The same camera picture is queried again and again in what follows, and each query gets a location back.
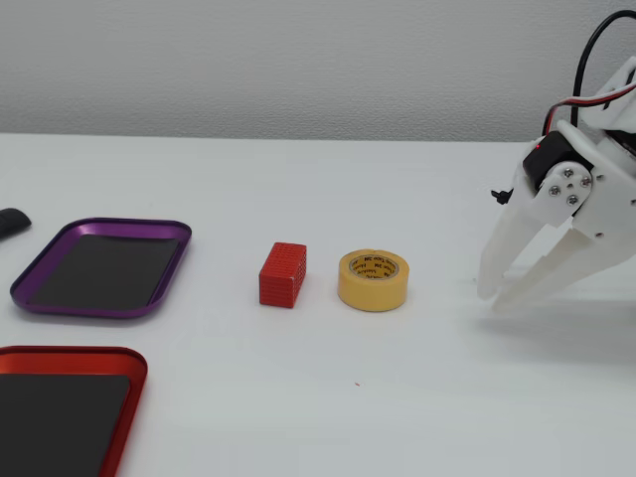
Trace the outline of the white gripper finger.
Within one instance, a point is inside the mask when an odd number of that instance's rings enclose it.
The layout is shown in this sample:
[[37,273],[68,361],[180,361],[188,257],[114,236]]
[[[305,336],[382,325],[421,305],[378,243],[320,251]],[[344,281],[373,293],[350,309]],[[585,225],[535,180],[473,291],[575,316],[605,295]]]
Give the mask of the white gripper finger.
[[482,299],[496,295],[520,253],[546,226],[564,224],[590,195],[592,178],[581,164],[565,161],[553,166],[536,189],[518,166],[512,195],[481,253],[477,293]]
[[508,312],[596,272],[596,243],[580,231],[570,229],[525,275],[503,288],[510,266],[543,227],[538,221],[500,221],[494,228],[490,237],[493,311]]

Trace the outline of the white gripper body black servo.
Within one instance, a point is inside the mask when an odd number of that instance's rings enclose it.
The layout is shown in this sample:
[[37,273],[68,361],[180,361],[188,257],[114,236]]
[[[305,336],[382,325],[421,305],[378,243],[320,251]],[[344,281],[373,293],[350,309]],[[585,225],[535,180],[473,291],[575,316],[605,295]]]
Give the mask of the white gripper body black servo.
[[591,239],[635,240],[635,164],[610,138],[592,142],[560,121],[522,162],[533,200],[531,215],[572,227]]

